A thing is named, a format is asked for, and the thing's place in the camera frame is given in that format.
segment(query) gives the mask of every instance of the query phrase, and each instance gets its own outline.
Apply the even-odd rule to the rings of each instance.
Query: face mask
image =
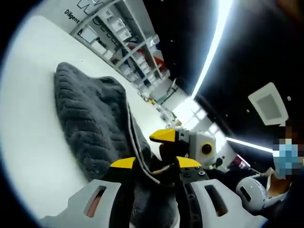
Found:
[[[298,159],[298,145],[292,144],[291,139],[285,139],[285,144],[278,145],[278,150],[273,151],[273,158],[278,179],[285,179],[286,175],[300,171],[303,166]]]

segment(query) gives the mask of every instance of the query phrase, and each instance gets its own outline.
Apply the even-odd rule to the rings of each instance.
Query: white table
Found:
[[[11,45],[0,90],[4,165],[16,194],[35,217],[56,215],[86,184],[55,110],[53,74],[60,62],[93,77],[116,78],[146,138],[165,123],[125,78],[44,17],[28,19]],[[152,148],[157,152],[158,144]]]

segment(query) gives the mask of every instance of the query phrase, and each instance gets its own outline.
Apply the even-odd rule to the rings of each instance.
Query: gray towel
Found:
[[[102,179],[111,163],[134,156],[125,89],[114,78],[91,78],[60,63],[55,73],[55,99],[66,140],[89,180]],[[144,158],[149,160],[151,149],[134,124]],[[176,221],[174,193],[155,194],[141,185],[136,187],[132,223],[137,227],[170,227]]]

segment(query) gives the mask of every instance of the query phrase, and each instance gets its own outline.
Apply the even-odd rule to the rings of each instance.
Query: ceiling vent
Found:
[[[249,95],[248,99],[265,125],[282,124],[288,119],[283,100],[272,82]]]

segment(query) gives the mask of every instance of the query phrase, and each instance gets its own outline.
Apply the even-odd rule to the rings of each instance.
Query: ceiling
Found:
[[[191,94],[212,42],[218,1],[143,2],[160,37],[171,78]],[[289,117],[301,121],[303,41],[303,24],[287,16],[275,0],[235,0],[196,100],[227,136],[272,148],[280,128],[263,124],[248,95],[273,82]],[[230,145],[260,171],[273,166],[270,153]]]

